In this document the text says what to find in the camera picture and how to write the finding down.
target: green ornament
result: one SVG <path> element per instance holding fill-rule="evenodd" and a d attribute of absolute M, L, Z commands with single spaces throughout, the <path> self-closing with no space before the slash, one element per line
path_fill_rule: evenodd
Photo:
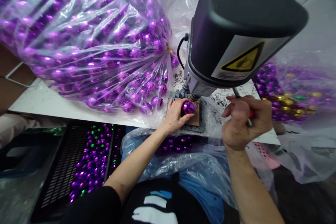
<path fill-rule="evenodd" d="M 297 99 L 297 100 L 304 100 L 305 96 L 303 94 L 298 94 L 298 95 L 295 96 L 295 99 Z"/>

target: black shirt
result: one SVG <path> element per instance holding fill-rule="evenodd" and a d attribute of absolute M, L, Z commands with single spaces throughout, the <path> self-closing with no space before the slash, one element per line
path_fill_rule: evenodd
<path fill-rule="evenodd" d="M 101 187 L 75 200 L 61 223 L 209 223 L 197 199 L 175 180 L 136 184 L 122 207 L 112 187 Z"/>

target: forearm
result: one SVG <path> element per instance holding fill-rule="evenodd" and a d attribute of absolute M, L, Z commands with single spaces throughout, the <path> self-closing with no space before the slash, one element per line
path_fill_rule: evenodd
<path fill-rule="evenodd" d="M 121 204 L 128 197 L 155 151 L 162 141 L 167 137 L 166 132 L 160 128 L 147 138 L 138 148 L 136 148 L 112 173 L 104 186 L 111 186 L 119 195 Z"/>
<path fill-rule="evenodd" d="M 257 176 L 247 152 L 226 148 L 231 186 L 244 224 L 283 224 L 268 191 Z"/>

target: metal base plate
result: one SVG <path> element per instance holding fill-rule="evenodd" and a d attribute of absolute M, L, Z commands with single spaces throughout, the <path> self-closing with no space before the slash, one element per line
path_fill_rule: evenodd
<path fill-rule="evenodd" d="M 175 98 L 189 98 L 190 97 L 190 93 L 186 92 L 185 90 L 177 90 L 176 92 L 170 92 L 169 94 L 169 98 L 168 101 L 172 98 L 173 100 L 175 100 Z M 197 132 L 197 133 L 203 133 L 205 131 L 205 119 L 204 119 L 204 113 L 203 113 L 203 106 L 204 106 L 204 102 L 202 99 L 199 99 L 199 127 L 198 126 L 193 126 L 193 125 L 188 125 L 185 124 L 182 126 L 182 130 L 187 130 L 187 131 L 193 131 L 193 132 Z"/>

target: work table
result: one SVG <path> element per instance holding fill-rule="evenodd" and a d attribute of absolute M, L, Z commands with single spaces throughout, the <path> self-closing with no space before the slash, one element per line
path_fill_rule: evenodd
<path fill-rule="evenodd" d="M 178 90 L 184 82 L 182 68 L 175 69 L 174 89 Z M 259 99 L 259 95 L 250 80 L 246 84 L 239 86 L 238 91 L 241 96 L 253 95 Z M 229 104 L 226 96 L 233 95 L 232 89 L 217 89 L 211 98 L 223 109 Z M 128 125 L 133 127 L 148 127 L 146 124 L 127 120 L 123 117 L 98 112 L 81 105 L 78 102 L 62 98 L 58 93 L 49 89 L 41 79 L 36 79 L 30 88 L 16 100 L 9 108 L 11 111 L 22 113 L 42 114 L 47 116 L 64 117 L 71 119 L 97 121 L 102 123 Z M 266 134 L 255 139 L 256 142 L 279 145 L 279 140 L 272 129 Z"/>

